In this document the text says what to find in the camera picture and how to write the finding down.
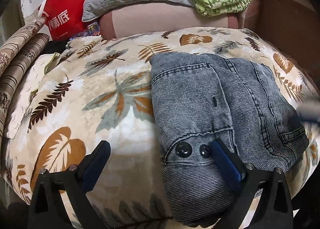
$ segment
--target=black button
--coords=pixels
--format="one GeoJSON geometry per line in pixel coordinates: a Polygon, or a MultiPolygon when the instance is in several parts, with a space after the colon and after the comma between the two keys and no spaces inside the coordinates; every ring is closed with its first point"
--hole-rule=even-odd
{"type": "Polygon", "coordinates": [[[176,154],[181,158],[187,158],[192,153],[192,147],[187,142],[179,142],[176,145],[176,154]]]}
{"type": "Polygon", "coordinates": [[[200,146],[200,155],[204,159],[207,159],[210,157],[210,148],[208,145],[203,144],[200,146]]]}

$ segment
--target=screw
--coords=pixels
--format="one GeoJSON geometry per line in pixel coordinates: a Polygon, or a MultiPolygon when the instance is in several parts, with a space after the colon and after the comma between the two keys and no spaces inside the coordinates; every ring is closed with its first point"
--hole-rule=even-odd
{"type": "Polygon", "coordinates": [[[39,174],[43,175],[46,172],[47,172],[47,170],[45,168],[41,168],[39,171],[39,174]]]}
{"type": "Polygon", "coordinates": [[[247,164],[245,165],[245,167],[246,167],[248,170],[253,170],[253,169],[254,169],[254,165],[251,164],[251,163],[247,163],[247,164]]]}
{"type": "Polygon", "coordinates": [[[279,174],[282,174],[282,173],[283,173],[282,169],[279,168],[279,167],[276,168],[276,172],[278,172],[279,174]]]}
{"type": "Polygon", "coordinates": [[[76,164],[72,164],[72,165],[70,165],[69,170],[75,171],[77,168],[78,168],[78,166],[76,164]]]}

